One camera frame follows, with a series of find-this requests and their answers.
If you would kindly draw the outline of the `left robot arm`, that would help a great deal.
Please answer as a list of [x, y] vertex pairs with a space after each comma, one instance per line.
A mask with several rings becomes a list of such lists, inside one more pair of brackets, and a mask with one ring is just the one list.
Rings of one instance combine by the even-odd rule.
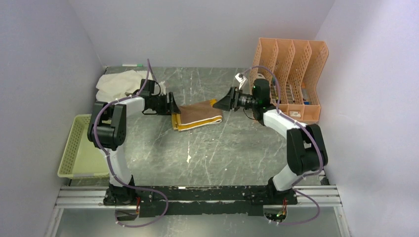
[[123, 144], [127, 134], [127, 118], [151, 110], [153, 115], [169, 116], [180, 112], [172, 92], [159, 85], [155, 93], [154, 80], [142, 79], [140, 88], [121, 99], [98, 101], [93, 105], [87, 138], [98, 148], [109, 170], [109, 187], [104, 205], [131, 205], [138, 202], [138, 189], [130, 172]]

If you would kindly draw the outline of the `yellow brown bear towel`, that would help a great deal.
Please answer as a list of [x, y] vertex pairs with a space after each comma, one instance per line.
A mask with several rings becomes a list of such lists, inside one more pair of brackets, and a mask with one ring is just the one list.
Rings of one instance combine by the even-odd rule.
[[221, 123], [223, 112], [213, 107], [216, 102], [216, 99], [211, 99], [195, 104], [179, 106], [180, 113], [171, 115], [173, 129], [187, 131], [204, 125]]

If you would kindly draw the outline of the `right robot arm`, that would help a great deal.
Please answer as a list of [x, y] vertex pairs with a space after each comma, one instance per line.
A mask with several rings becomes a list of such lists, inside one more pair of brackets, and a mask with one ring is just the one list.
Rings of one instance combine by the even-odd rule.
[[243, 93], [238, 87], [230, 88], [213, 108], [223, 111], [251, 109], [254, 120], [286, 139], [287, 164], [268, 180], [265, 190], [256, 195], [267, 198], [271, 204], [279, 204], [296, 183], [305, 176], [319, 173], [328, 162], [320, 127], [304, 125], [276, 108], [270, 101], [270, 83], [265, 79], [253, 82], [251, 94]]

